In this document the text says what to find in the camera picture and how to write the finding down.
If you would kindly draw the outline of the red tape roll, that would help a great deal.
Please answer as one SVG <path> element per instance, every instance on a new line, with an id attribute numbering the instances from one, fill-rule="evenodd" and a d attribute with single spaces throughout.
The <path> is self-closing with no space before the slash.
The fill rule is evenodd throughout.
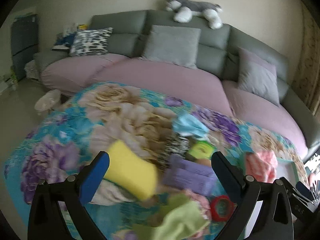
<path id="1" fill-rule="evenodd" d="M 234 212 L 234 203 L 227 195 L 214 197 L 210 202 L 210 213 L 215 222 L 226 222 Z"/>

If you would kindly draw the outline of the pink white zigzag towel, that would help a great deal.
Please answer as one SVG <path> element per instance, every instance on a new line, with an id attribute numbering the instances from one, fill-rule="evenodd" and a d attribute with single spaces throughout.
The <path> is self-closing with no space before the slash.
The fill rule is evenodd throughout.
<path id="1" fill-rule="evenodd" d="M 245 175 L 258 182 L 273 183 L 277 176 L 278 161 L 273 151 L 247 152 L 244 157 Z"/>

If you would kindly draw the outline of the pink floral scrunchie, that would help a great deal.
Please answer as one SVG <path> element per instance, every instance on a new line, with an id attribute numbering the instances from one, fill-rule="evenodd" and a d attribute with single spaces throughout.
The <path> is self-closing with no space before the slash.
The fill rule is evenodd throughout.
<path id="1" fill-rule="evenodd" d="M 194 201 L 198 204 L 199 210 L 201 211 L 201 214 L 204 219 L 208 219 L 208 220 L 212 219 L 210 203 L 205 196 L 202 196 L 200 194 L 196 194 L 195 192 L 191 191 L 190 189 L 183 189 L 182 193 L 185 194 L 192 201 Z"/>

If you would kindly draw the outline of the yellow sponge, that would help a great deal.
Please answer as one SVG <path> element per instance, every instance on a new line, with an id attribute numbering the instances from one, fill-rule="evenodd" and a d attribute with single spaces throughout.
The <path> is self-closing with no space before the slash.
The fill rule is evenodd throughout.
<path id="1" fill-rule="evenodd" d="M 135 196 L 147 200 L 156 193 L 158 185 L 157 167 L 135 155 L 121 140 L 108 149 L 109 167 L 104 179 L 115 183 Z"/>

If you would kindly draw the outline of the purple wipes pack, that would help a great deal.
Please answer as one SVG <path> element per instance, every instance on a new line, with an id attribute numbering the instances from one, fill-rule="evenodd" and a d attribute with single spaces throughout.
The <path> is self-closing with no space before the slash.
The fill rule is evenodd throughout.
<path id="1" fill-rule="evenodd" d="M 183 159 L 173 154 L 169 159 L 169 168 L 164 172 L 162 183 L 180 190 L 189 189 L 202 196 L 210 196 L 217 176 L 213 169 Z"/>

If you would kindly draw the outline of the light green cloth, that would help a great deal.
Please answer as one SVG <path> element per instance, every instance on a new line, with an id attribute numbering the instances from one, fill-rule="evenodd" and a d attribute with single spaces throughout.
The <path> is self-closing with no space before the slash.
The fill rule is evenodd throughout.
<path id="1" fill-rule="evenodd" d="M 198 204 L 183 193 L 170 196 L 156 218 L 153 225 L 132 226 L 138 239 L 197 239 L 211 222 L 203 218 Z"/>

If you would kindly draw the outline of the black white leopard scrunchie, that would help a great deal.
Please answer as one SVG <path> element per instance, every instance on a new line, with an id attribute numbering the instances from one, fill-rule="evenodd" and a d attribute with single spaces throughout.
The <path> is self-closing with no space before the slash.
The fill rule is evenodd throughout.
<path id="1" fill-rule="evenodd" d="M 157 161 L 158 167 L 161 171 L 164 171 L 169 167 L 171 155 L 179 155 L 185 158 L 186 153 L 189 150 L 189 140 L 186 137 L 181 136 L 178 133 L 171 133 L 167 137 L 165 145 L 162 150 L 160 150 Z"/>

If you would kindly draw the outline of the small green tissue pack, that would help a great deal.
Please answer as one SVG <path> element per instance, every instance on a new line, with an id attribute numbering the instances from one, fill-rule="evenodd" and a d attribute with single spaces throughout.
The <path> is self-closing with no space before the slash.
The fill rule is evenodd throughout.
<path id="1" fill-rule="evenodd" d="M 206 141 L 197 141 L 188 153 L 196 159 L 210 159 L 216 151 L 216 146 Z"/>

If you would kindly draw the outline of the grey pink cushion right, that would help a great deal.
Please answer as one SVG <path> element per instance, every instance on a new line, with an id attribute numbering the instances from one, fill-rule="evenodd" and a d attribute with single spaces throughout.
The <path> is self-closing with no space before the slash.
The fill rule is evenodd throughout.
<path id="1" fill-rule="evenodd" d="M 238 52 L 238 88 L 279 106 L 276 67 L 244 48 Z"/>

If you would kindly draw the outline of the patterned beige curtain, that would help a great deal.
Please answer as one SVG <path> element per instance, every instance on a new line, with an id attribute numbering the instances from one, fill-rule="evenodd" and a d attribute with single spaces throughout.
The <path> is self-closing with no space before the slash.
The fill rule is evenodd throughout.
<path id="1" fill-rule="evenodd" d="M 319 26 L 305 5 L 302 12 L 302 51 L 292 87 L 310 112 L 319 118 Z"/>

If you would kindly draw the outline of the grey sofa pink seat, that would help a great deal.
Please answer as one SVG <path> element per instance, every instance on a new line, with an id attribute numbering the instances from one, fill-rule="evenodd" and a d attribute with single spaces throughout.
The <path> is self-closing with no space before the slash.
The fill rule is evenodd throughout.
<path id="1" fill-rule="evenodd" d="M 146 88 L 235 116 L 277 132 L 294 143 L 303 161 L 319 149 L 319 122 L 287 84 L 287 58 L 231 25 L 210 29 L 204 19 L 188 23 L 201 30 L 195 70 L 169 63 L 142 60 L 152 26 L 173 26 L 173 14 L 157 10 L 95 15 L 91 30 L 113 29 L 106 55 L 70 57 L 64 51 L 34 55 L 45 87 L 73 96 L 100 81 Z M 240 48 L 276 67 L 280 105 L 239 90 Z"/>

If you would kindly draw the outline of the black white patterned cushion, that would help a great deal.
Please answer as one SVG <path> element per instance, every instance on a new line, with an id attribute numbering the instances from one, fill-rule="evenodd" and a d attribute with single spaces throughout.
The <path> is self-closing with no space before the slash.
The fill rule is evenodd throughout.
<path id="1" fill-rule="evenodd" d="M 69 56 L 106 55 L 113 28 L 80 30 L 76 33 Z"/>

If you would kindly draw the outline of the blue book on sofa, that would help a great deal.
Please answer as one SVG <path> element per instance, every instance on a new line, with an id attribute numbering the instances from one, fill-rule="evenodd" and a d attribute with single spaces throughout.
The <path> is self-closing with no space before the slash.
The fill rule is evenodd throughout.
<path id="1" fill-rule="evenodd" d="M 69 51 L 74 42 L 75 36 L 76 33 L 69 33 L 66 36 L 57 37 L 57 40 L 52 47 L 52 50 Z"/>

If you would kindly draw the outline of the grey cushion middle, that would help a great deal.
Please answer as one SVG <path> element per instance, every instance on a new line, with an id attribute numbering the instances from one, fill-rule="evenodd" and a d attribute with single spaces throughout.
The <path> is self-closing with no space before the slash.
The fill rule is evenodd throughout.
<path id="1" fill-rule="evenodd" d="M 201 29 L 153 25 L 141 59 L 196 69 Z"/>

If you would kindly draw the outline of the dark cabinet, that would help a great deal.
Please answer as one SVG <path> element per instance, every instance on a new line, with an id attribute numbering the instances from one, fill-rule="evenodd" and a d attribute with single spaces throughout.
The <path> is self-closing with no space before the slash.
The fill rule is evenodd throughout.
<path id="1" fill-rule="evenodd" d="M 11 25 L 12 67 L 18 81 L 26 77 L 25 65 L 39 51 L 39 23 L 37 14 L 17 18 Z"/>

